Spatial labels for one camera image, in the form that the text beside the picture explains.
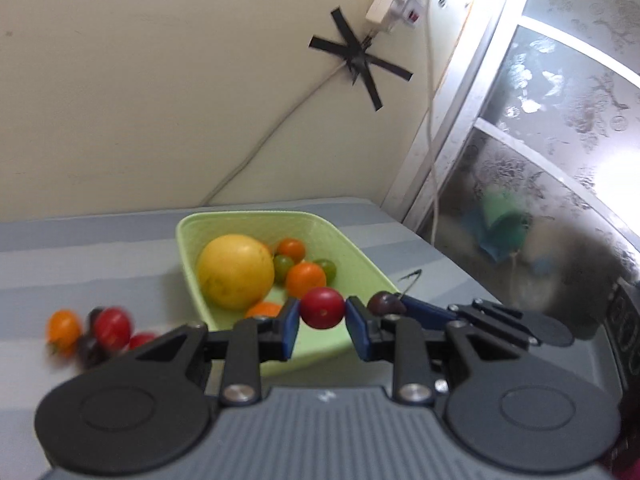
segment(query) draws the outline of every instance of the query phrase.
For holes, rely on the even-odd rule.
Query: black disc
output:
[[[198,387],[162,363],[105,365],[57,387],[35,430],[47,457],[95,475],[148,471],[194,446],[210,421]]]
[[[470,450],[528,473],[585,467],[614,443],[620,416],[605,392],[524,352],[476,361],[453,390],[446,420]]]

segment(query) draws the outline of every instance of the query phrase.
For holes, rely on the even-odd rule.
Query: light green plastic container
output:
[[[380,290],[396,292],[393,283],[359,248],[319,216],[291,211],[196,213],[178,224],[176,237],[193,303],[210,330],[229,329],[243,315],[243,312],[223,310],[207,301],[196,278],[195,267],[200,252],[211,240],[226,234],[249,235],[272,248],[283,238],[302,240],[306,245],[305,260],[327,258],[335,262],[338,273],[331,286],[344,298],[358,296],[367,303]],[[281,287],[274,286],[266,300],[284,304],[286,297]],[[301,322],[293,357],[287,363],[264,363],[261,371],[263,375],[292,371],[340,353],[350,345],[344,322],[330,330],[313,330]]]

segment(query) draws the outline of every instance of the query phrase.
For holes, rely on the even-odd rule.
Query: yellow lemon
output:
[[[271,253],[250,236],[223,235],[210,241],[196,264],[200,290],[216,306],[244,310],[273,286]]]

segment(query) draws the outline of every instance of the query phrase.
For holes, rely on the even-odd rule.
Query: tabletop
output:
[[[66,307],[85,316],[119,304],[140,328],[167,330],[196,319],[182,276],[175,227],[203,210],[297,210],[316,214],[350,238],[394,284],[416,269],[411,294],[437,306],[491,295],[452,261],[356,198],[168,210],[0,224],[0,478],[35,480],[49,469],[33,431],[33,413],[75,365],[47,356],[49,316]],[[273,384],[388,385],[390,365],[364,364],[353,351],[304,370],[270,377]],[[216,389],[215,374],[209,390]]]

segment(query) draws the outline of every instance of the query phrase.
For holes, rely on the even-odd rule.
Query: silver bolt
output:
[[[444,379],[437,379],[434,383],[434,386],[436,387],[436,391],[439,394],[444,395],[449,393],[449,383],[447,383],[447,381]]]
[[[222,395],[231,402],[248,402],[255,397],[255,390],[248,384],[230,384]]]
[[[449,321],[447,324],[453,328],[462,328],[467,325],[464,319],[454,319],[453,321]]]
[[[432,395],[431,389],[424,384],[417,383],[405,384],[400,388],[398,394],[405,402],[424,402]]]

